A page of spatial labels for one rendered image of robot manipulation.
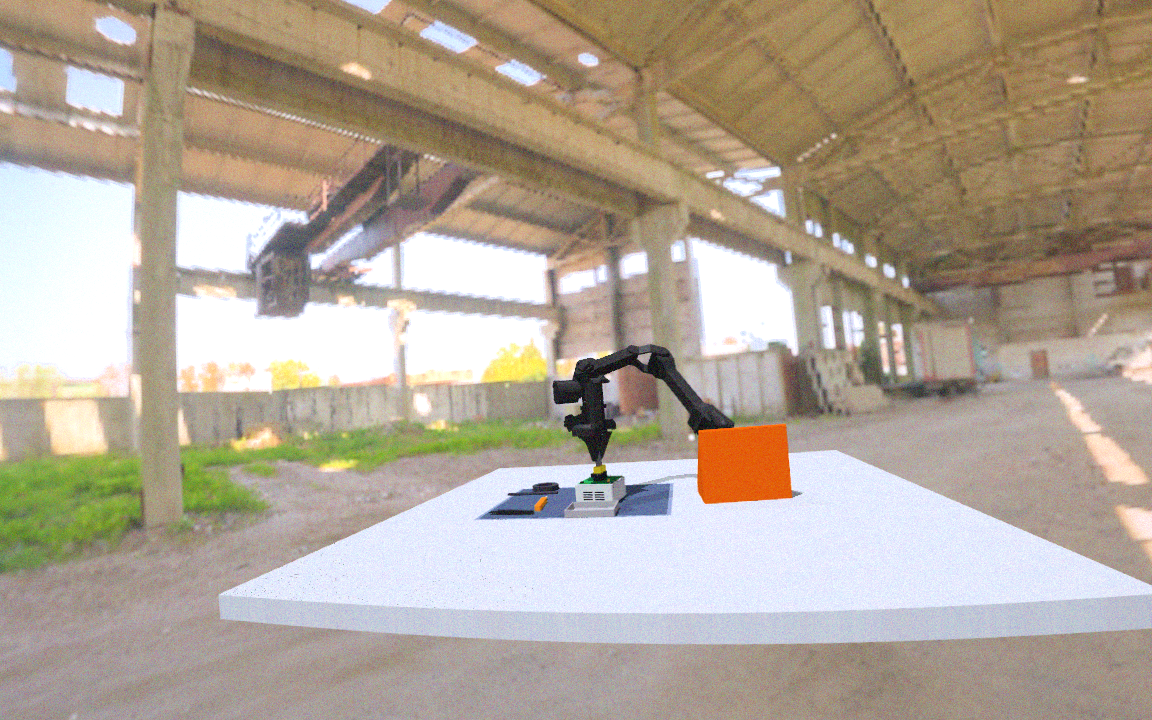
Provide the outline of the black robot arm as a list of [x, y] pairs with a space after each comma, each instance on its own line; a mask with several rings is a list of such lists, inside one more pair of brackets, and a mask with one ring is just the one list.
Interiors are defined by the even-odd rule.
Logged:
[[[637, 355], [641, 354], [652, 354], [647, 365], [637, 361]], [[702, 397], [696, 395], [689, 382], [685, 382], [684, 377], [679, 373], [675, 357], [668, 348], [657, 344], [628, 344], [623, 350], [599, 357], [599, 359], [586, 357], [586, 359], [577, 361], [575, 372], [573, 372], [573, 381], [553, 381], [554, 402], [556, 404], [577, 404], [579, 397], [582, 397], [582, 402], [602, 401], [602, 382], [611, 382], [605, 378], [605, 374], [628, 365], [637, 366], [641, 372], [666, 381], [669, 389], [679, 397], [680, 404], [684, 406], [687, 414], [690, 415], [687, 424], [695, 434], [698, 433], [698, 430], [733, 429], [735, 420], [723, 416], [717, 406], [704, 404]], [[584, 410], [581, 409], [581, 414], [577, 416], [573, 416], [573, 414], [564, 416], [564, 427], [568, 432], [579, 424], [588, 424]]]

